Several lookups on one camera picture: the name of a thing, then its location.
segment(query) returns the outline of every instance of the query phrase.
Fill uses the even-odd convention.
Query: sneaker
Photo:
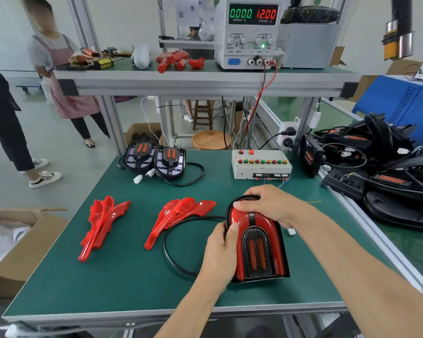
[[[33,159],[33,165],[35,167],[35,169],[40,169],[41,167],[47,166],[48,164],[50,164],[50,161],[47,159]],[[20,171],[20,174],[26,174],[25,171]]]
[[[38,188],[47,184],[51,184],[52,182],[60,180],[62,174],[60,172],[47,172],[42,171],[39,173],[39,179],[35,181],[30,181],[30,188]]]

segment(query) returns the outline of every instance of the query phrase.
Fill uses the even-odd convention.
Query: blue machine
[[[365,91],[353,113],[385,113],[386,122],[396,126],[416,124],[411,138],[423,145],[423,81],[405,76],[379,76]]]

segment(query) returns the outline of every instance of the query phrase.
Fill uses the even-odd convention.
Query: red checkered apron
[[[54,50],[45,44],[37,35],[34,35],[50,53],[53,60],[53,65],[61,65],[69,62],[69,58],[73,55],[72,47],[68,38],[61,34],[66,40],[68,47],[66,49]],[[58,114],[63,119],[77,119],[87,115],[100,112],[99,102],[94,96],[64,96],[61,88],[59,87],[58,80],[53,73],[50,72],[50,90],[52,92],[53,101],[55,102]]]

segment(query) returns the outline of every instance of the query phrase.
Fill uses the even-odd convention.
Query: forearm
[[[423,337],[420,292],[318,210],[292,224],[367,338]]]
[[[45,69],[45,67],[43,67],[43,66],[35,66],[35,70],[41,76],[46,77],[46,78],[50,78],[50,73]]]
[[[218,297],[213,285],[198,277],[155,338],[199,338]]]

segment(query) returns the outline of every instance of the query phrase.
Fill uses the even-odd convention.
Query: digital display
[[[275,25],[278,7],[276,4],[230,4],[229,24]]]

